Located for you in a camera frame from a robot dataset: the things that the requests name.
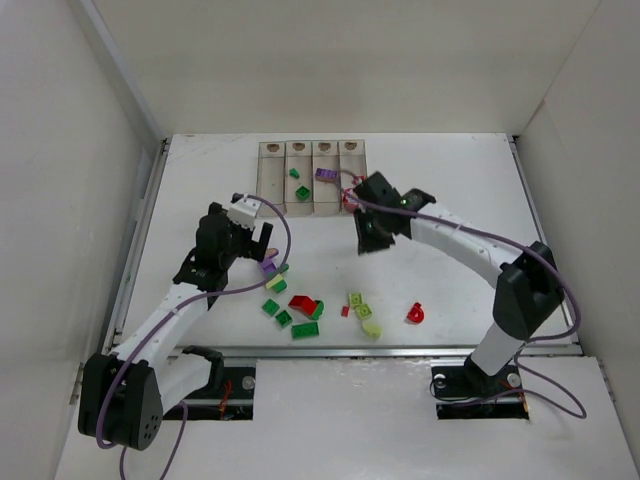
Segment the green long lego brick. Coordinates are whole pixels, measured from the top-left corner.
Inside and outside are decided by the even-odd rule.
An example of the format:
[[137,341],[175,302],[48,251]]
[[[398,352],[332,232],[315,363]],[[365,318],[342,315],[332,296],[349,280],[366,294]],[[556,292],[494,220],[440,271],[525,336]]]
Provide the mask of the green long lego brick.
[[293,340],[315,338],[320,335],[319,326],[316,322],[293,325],[291,328],[291,335]]

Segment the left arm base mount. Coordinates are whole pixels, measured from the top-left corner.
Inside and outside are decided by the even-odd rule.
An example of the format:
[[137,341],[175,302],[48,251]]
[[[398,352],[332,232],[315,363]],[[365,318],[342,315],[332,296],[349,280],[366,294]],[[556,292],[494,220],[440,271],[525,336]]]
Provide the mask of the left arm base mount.
[[239,421],[253,419],[256,365],[232,365],[224,370],[221,384],[188,395],[184,402],[191,421]]

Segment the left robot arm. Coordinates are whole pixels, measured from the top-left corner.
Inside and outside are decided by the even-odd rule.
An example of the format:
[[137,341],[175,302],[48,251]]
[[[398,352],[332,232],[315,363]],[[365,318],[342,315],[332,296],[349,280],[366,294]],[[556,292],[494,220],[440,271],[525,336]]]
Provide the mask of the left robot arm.
[[212,203],[199,221],[195,246],[183,260],[156,310],[108,354],[95,353],[83,371],[78,430],[102,449],[117,445],[142,451],[155,439],[163,417],[191,393],[217,389],[224,359],[210,347],[188,346],[171,355],[193,324],[228,289],[229,271],[245,258],[264,259],[272,233],[255,221],[266,200],[236,194],[228,207]]

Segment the green small square lego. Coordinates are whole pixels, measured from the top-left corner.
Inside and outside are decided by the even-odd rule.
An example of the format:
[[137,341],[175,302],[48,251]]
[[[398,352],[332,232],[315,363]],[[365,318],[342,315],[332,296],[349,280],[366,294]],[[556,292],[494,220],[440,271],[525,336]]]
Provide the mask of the green small square lego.
[[311,198],[311,195],[312,191],[304,185],[300,186],[295,191],[295,197],[300,202],[308,201]]

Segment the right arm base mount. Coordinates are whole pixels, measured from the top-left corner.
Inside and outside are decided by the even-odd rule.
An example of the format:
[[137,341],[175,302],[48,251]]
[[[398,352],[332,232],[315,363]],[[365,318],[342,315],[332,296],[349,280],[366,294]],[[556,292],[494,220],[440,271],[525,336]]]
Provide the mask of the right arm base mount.
[[431,368],[429,390],[439,420],[528,420],[528,407],[519,391],[522,380],[514,365],[486,376],[465,366]]

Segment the lime square lego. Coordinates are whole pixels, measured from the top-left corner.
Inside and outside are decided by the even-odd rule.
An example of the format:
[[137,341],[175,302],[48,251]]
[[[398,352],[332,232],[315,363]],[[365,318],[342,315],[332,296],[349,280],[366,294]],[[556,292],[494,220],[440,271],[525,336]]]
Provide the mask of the lime square lego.
[[359,306],[363,303],[362,295],[358,292],[348,294],[348,303],[352,308]]
[[360,321],[366,321],[371,318],[373,312],[368,304],[360,304],[354,308],[357,318]]

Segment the purple lego brick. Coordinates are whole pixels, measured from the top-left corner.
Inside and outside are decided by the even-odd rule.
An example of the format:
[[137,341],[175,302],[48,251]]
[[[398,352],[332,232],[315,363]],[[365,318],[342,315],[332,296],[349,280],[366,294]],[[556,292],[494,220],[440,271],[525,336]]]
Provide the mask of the purple lego brick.
[[324,183],[335,183],[339,173],[336,170],[317,168],[315,171],[315,179]]

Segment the green square lego brick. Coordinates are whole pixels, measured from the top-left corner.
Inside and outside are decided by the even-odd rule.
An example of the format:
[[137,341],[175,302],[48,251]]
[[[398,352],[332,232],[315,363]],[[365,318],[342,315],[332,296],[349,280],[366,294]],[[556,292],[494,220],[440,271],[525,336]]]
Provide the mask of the green square lego brick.
[[277,302],[275,302],[272,299],[268,299],[263,305],[262,305],[262,311],[267,314],[269,317],[273,317],[274,315],[276,315],[278,313],[278,311],[280,310],[280,306]]

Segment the red arch lego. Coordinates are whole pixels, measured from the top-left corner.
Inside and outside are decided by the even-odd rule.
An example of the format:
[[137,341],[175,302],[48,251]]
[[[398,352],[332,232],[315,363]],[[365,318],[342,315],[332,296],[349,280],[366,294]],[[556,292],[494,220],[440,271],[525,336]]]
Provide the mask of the red arch lego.
[[342,209],[347,213],[353,213],[358,208],[359,202],[352,188],[347,188],[342,194]]

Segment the red large lego brick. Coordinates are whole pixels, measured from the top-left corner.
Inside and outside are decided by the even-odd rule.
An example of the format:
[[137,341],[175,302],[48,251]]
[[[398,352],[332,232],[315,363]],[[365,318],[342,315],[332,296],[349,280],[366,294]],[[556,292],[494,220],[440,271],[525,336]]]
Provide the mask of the red large lego brick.
[[312,316],[316,311],[318,304],[305,295],[294,295],[288,303],[288,306],[308,317]]

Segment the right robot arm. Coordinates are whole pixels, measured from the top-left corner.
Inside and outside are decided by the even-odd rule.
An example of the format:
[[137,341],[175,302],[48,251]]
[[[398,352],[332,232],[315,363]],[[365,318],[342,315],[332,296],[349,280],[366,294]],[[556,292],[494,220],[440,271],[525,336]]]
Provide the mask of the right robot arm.
[[400,194],[379,172],[346,197],[357,204],[360,255],[388,249],[403,236],[446,254],[494,290],[493,323],[465,360],[472,380],[498,375],[564,302],[553,254],[540,241],[524,246],[481,231],[419,189]]

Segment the red ring lego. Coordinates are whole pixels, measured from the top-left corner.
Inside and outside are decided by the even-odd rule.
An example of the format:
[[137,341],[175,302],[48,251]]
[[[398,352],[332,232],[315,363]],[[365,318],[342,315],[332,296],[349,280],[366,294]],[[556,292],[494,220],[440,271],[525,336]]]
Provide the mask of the red ring lego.
[[406,320],[411,324],[420,324],[425,319],[425,312],[419,302],[415,302],[406,315]]

